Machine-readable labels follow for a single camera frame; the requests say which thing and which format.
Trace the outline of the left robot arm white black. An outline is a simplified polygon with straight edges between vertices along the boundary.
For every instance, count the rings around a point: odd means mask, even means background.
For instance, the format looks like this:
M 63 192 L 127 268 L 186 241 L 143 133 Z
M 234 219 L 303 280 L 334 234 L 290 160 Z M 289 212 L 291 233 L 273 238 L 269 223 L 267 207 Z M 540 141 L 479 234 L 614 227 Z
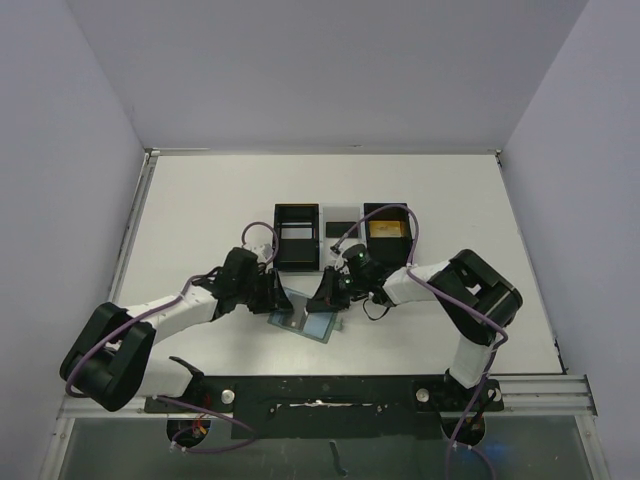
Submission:
M 129 307 L 99 305 L 60 366 L 66 393 L 114 412 L 136 396 L 181 398 L 195 391 L 202 372 L 179 357 L 154 359 L 154 346 L 239 305 L 255 315 L 294 309 L 278 271 L 241 247 L 222 265 L 190 277 L 174 295 Z

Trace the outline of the gold credit card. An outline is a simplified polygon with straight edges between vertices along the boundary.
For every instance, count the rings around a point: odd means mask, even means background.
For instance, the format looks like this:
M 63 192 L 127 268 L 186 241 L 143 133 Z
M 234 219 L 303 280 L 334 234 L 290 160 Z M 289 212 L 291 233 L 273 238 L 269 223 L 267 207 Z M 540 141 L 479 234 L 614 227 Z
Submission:
M 399 220 L 372 220 L 368 223 L 371 238 L 403 238 L 405 224 Z

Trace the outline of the black credit card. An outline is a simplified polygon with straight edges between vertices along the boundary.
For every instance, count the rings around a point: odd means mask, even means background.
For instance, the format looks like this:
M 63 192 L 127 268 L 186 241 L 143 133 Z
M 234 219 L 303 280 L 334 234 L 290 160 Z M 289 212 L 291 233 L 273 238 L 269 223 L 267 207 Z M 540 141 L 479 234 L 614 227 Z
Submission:
M 325 223 L 325 236 L 331 239 L 339 239 L 345 233 L 349 233 L 348 238 L 358 238 L 358 228 L 352 229 L 355 225 L 350 221 L 328 221 Z

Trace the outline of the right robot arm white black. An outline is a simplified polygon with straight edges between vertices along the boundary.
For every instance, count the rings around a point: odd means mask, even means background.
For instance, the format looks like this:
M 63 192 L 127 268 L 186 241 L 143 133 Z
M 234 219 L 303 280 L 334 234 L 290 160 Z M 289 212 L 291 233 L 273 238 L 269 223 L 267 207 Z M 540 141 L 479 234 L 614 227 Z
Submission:
M 342 254 L 339 266 L 325 269 L 308 313 L 346 310 L 356 301 L 370 300 L 386 309 L 435 299 L 460 334 L 448 374 L 463 388 L 484 381 L 508 340 L 506 327 L 523 305 L 519 291 L 483 258 L 464 249 L 448 261 L 398 268 L 375 260 L 356 244 Z

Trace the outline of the silver credit card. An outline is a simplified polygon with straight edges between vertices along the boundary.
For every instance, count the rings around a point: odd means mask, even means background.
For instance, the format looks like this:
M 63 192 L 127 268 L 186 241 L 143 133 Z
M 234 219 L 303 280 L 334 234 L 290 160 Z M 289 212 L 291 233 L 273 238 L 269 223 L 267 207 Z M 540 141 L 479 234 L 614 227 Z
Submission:
M 314 229 L 308 225 L 285 225 L 280 231 L 284 240 L 306 240 L 314 238 Z

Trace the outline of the green card holder wallet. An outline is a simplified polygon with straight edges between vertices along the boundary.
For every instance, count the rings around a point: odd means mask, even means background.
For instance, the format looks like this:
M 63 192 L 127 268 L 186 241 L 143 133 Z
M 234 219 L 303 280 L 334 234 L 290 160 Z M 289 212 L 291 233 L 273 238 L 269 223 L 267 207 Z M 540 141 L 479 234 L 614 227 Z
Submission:
M 299 293 L 308 298 L 307 295 L 286 288 L 287 296 L 292 293 Z M 273 312 L 270 314 L 267 323 L 271 326 L 280 328 L 289 333 L 299 335 L 308 340 L 327 344 L 334 332 L 343 330 L 343 320 L 337 313 L 308 313 L 308 317 L 302 331 L 292 330 L 281 325 L 284 312 Z

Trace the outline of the black white sorting tray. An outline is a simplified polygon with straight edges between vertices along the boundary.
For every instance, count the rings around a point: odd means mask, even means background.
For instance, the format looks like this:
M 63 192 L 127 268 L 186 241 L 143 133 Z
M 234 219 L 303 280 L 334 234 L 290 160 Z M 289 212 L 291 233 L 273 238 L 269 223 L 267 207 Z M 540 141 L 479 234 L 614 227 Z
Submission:
M 274 206 L 278 249 L 274 266 L 288 273 L 316 273 L 358 243 L 386 267 L 406 262 L 413 232 L 406 205 L 393 203 L 295 204 Z

